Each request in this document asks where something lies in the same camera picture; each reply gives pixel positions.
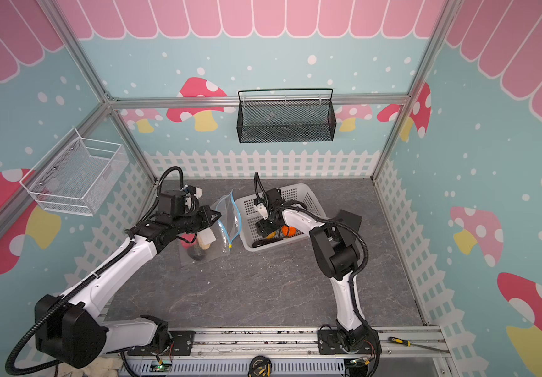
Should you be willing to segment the orange tangerine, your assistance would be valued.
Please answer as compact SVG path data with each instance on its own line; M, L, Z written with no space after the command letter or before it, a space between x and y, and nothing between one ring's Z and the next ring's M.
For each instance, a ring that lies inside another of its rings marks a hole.
M281 233L283 235L283 237L294 237L297 235L298 233L298 230L294 227L290 227L290 226L283 226L281 228Z

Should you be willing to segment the dark food piece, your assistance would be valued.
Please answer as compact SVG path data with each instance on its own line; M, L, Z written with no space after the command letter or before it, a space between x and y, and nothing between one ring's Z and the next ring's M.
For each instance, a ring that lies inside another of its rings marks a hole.
M207 260L207 250L201 248L189 248L187 255L195 262L205 262Z

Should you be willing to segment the black long food stick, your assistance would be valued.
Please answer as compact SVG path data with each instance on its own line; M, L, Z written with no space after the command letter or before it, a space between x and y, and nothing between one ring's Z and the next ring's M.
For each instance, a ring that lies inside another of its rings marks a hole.
M263 246L267 246L267 245L270 245L272 243L277 243L277 242L280 242L281 241L281 238L272 238L272 239L261 239L261 240L256 240L252 247L253 248L261 248Z

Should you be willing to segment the clear zip top bag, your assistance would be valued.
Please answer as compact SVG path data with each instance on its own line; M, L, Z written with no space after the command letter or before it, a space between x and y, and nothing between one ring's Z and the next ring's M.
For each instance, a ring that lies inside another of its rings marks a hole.
M233 191L219 198L211 209L221 217L209 229L197 234L181 234L184 240L178 247L182 266L209 262L230 254L242 230L241 215Z

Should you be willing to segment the pink food ball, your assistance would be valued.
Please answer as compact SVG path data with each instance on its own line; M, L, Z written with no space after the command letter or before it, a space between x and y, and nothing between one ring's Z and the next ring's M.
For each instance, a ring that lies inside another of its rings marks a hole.
M190 248L196 241L196 234L186 233L180 235L178 238L181 240L183 248Z

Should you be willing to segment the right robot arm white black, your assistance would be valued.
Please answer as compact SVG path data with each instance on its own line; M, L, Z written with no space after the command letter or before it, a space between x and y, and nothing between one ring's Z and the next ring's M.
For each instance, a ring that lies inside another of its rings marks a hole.
M358 233L362 218L343 210L335 218L322 218L302 202L283 199L277 188L256 192L254 207L263 217L257 223L261 235L287 226L309 237L318 267L332 285L341 347L355 353L367 346L380 355L378 333L365 319L357 290L357 275L368 262L367 245Z

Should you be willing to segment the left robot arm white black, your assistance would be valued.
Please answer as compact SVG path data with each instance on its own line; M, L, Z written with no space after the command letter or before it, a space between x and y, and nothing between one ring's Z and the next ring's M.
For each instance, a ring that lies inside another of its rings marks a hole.
M21 376L67 364L82 369L99 356L124 354L141 347L154 354L173 345L168 323L142 315L134 320L99 322L110 299L141 267L175 240L211 228L221 213L200 204L200 193L186 185L178 166L158 181L153 205L127 238L92 273L57 296L45 295L35 306L35 323L5 362L8 375Z

